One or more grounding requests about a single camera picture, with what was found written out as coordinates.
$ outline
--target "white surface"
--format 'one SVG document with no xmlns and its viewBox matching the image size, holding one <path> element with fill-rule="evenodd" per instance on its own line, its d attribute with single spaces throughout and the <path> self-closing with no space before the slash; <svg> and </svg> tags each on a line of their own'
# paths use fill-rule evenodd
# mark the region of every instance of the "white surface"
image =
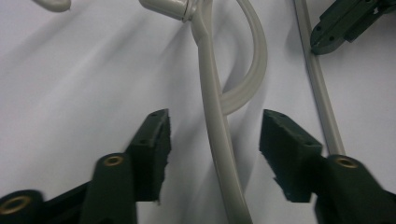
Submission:
<svg viewBox="0 0 396 224">
<path fill-rule="evenodd" d="M 310 0 L 311 20 L 330 3 Z M 229 117 L 247 205 L 254 223 L 315 223 L 312 204 L 285 201 L 258 151 L 264 108 L 323 140 L 293 4 L 252 4 L 267 37 L 267 75 Z M 86 182 L 95 161 L 123 151 L 148 113 L 169 108 L 173 151 L 161 205 L 139 203 L 139 223 L 226 223 L 188 23 L 126 0 L 76 0 L 63 14 L 3 0 L 0 10 L 0 195 L 40 189 L 49 199 Z M 234 1 L 215 1 L 213 11 L 220 82 L 229 90 L 251 60 L 248 23 Z M 353 44 L 320 57 L 346 153 L 393 192 L 395 21 L 384 16 Z"/>
</svg>

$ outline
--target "gray cable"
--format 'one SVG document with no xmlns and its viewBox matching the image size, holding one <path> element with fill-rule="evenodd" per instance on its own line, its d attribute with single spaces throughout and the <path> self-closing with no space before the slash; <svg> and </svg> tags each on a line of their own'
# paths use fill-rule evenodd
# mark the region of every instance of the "gray cable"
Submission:
<svg viewBox="0 0 396 224">
<path fill-rule="evenodd" d="M 294 0 L 297 13 L 298 25 L 300 28 L 301 41 L 303 43 L 306 67 L 315 101 L 317 102 L 320 122 L 326 139 L 327 149 L 330 154 L 346 155 L 341 135 L 338 131 L 337 122 L 332 112 L 332 104 L 327 93 L 326 84 L 320 68 L 318 57 L 311 52 L 309 42 L 311 34 L 311 22 L 309 20 L 308 8 L 305 0 Z"/>
</svg>

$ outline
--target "white background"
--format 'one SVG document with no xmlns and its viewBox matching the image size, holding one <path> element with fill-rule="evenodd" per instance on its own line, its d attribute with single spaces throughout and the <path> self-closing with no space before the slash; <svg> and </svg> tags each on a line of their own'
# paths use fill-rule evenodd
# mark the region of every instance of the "white background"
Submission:
<svg viewBox="0 0 396 224">
<path fill-rule="evenodd" d="M 312 24 L 332 3 L 309 0 Z M 229 117 L 254 223 L 316 223 L 313 204 L 286 202 L 258 151 L 262 110 L 323 136 L 292 0 L 252 0 L 268 44 L 262 87 Z M 225 90 L 246 73 L 248 23 L 215 0 L 215 52 Z M 347 155 L 396 192 L 396 13 L 354 43 L 320 56 Z M 53 198 L 91 178 L 96 160 L 123 151 L 146 115 L 169 108 L 173 150 L 161 205 L 139 203 L 139 223 L 227 223 L 205 130 L 197 48 L 189 23 L 134 0 L 76 0 L 55 14 L 28 0 L 0 3 L 0 196 L 39 189 Z"/>
</svg>

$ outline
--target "hole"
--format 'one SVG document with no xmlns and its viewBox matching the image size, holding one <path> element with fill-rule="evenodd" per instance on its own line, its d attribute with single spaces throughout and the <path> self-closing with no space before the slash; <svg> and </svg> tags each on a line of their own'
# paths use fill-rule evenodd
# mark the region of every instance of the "hole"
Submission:
<svg viewBox="0 0 396 224">
<path fill-rule="evenodd" d="M 0 206 L 0 215 L 8 215 L 13 214 L 20 211 L 24 208 L 29 202 L 31 198 L 28 196 L 18 196 L 12 199 L 9 199 L 5 203 Z"/>
<path fill-rule="evenodd" d="M 106 218 L 100 220 L 97 224 L 113 224 L 113 223 L 114 223 L 114 222 L 113 222 L 112 219 L 106 217 Z"/>
<path fill-rule="evenodd" d="M 358 167 L 358 164 L 356 164 L 354 161 L 351 161 L 351 160 L 345 159 L 345 158 L 337 158 L 336 162 L 338 162 L 338 164 L 340 164 L 346 168 L 354 169 L 354 168 Z"/>
<path fill-rule="evenodd" d="M 105 166 L 115 166 L 121 164 L 123 161 L 123 157 L 121 156 L 112 156 L 105 159 L 103 162 Z"/>
</svg>

